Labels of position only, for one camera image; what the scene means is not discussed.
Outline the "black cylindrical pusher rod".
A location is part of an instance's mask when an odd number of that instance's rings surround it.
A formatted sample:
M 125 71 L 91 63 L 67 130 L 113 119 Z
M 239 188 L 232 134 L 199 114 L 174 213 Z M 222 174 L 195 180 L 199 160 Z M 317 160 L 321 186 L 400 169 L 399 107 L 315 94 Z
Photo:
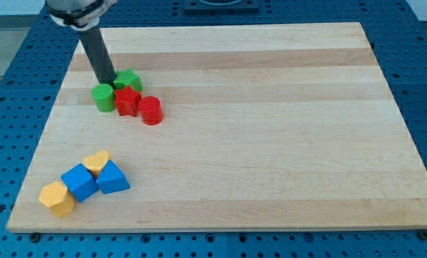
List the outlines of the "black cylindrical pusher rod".
M 102 33 L 98 26 L 78 32 L 80 41 L 100 84 L 114 85 L 117 77 Z

